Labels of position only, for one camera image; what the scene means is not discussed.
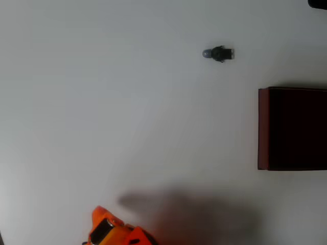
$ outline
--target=black object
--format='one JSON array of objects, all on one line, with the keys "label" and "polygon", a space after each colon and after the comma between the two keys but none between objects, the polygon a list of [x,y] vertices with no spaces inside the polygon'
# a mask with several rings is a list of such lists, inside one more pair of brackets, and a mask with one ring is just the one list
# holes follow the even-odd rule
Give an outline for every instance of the black object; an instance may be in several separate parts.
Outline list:
[{"label": "black object", "polygon": [[112,228],[113,226],[109,224],[108,220],[106,218],[103,219],[90,235],[92,244],[100,244]]},{"label": "black object", "polygon": [[4,245],[4,241],[2,240],[1,234],[0,234],[0,245]]},{"label": "black object", "polygon": [[213,58],[214,60],[223,63],[225,60],[233,59],[233,50],[225,48],[224,46],[219,46],[212,50],[204,50],[202,55],[205,58]]},{"label": "black object", "polygon": [[308,3],[312,8],[327,10],[327,1],[326,0],[308,0]]},{"label": "black object", "polygon": [[259,89],[258,169],[327,170],[327,90]]}]

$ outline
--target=yellow part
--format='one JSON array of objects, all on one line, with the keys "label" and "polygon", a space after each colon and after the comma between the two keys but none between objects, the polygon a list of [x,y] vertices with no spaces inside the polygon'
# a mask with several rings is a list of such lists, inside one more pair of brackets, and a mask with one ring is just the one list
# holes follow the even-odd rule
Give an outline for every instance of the yellow part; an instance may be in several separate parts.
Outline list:
[{"label": "yellow part", "polygon": [[124,226],[114,227],[99,245],[122,245],[131,231]]}]

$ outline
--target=red box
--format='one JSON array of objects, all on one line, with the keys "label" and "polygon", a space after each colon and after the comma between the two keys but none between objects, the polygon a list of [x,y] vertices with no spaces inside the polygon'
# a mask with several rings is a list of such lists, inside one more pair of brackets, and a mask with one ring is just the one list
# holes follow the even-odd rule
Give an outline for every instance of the red box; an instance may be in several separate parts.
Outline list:
[{"label": "red box", "polygon": [[327,169],[327,90],[259,89],[258,169]]}]

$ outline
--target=white surface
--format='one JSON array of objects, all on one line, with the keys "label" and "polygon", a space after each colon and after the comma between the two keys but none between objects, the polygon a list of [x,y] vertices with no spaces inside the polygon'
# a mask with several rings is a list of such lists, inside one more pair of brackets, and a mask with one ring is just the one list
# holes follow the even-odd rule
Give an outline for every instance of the white surface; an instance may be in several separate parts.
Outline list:
[{"label": "white surface", "polygon": [[256,156],[258,88],[326,81],[326,24],[306,0],[2,1],[5,244],[80,244],[96,205],[131,220],[121,195],[174,183],[256,206],[263,243],[323,244],[327,172]]}]

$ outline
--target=small figurine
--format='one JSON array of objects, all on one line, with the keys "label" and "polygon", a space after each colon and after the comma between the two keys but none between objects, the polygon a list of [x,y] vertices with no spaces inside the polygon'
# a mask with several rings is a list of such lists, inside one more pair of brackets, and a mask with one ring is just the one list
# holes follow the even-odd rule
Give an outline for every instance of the small figurine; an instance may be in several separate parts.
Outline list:
[{"label": "small figurine", "polygon": [[221,63],[225,62],[225,60],[231,60],[234,58],[234,51],[229,48],[225,48],[224,46],[215,47],[212,50],[204,50],[202,55],[205,58],[213,58],[216,61]]}]

